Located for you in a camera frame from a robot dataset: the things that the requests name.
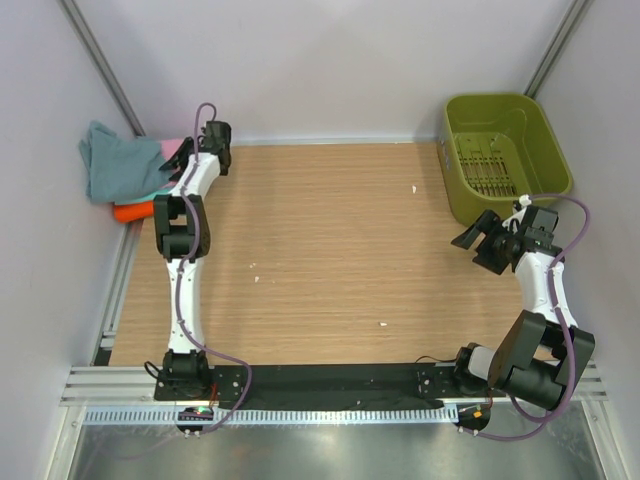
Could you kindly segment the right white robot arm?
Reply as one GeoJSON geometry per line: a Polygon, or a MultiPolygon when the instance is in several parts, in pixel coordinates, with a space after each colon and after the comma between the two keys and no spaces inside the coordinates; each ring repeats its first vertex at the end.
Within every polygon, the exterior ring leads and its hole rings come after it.
{"type": "Polygon", "coordinates": [[[512,270],[523,306],[499,347],[470,343],[457,354],[452,387],[472,396],[496,389],[547,411],[570,395],[595,350],[593,334],[573,317],[563,286],[564,250],[554,243],[556,211],[520,206],[501,219],[484,211],[452,245],[495,274],[512,270]]]}

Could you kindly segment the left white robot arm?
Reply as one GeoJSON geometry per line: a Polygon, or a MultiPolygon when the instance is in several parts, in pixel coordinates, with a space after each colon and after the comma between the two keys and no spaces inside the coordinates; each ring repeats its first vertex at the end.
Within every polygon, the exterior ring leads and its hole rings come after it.
{"type": "Polygon", "coordinates": [[[214,180],[229,173],[231,126],[209,120],[187,137],[168,161],[175,186],[153,200],[156,246],[169,276],[171,327],[156,400],[202,400],[213,388],[201,323],[201,274],[211,233],[204,198],[214,180]]]}

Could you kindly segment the grey-blue t-shirt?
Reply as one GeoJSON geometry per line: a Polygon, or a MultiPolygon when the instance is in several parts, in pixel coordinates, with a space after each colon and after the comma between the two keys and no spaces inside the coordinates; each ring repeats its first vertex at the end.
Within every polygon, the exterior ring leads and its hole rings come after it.
{"type": "Polygon", "coordinates": [[[91,121],[79,152],[87,170],[86,194],[92,203],[119,203],[150,195],[169,183],[172,172],[161,144],[149,137],[120,138],[98,121],[91,121]]]}

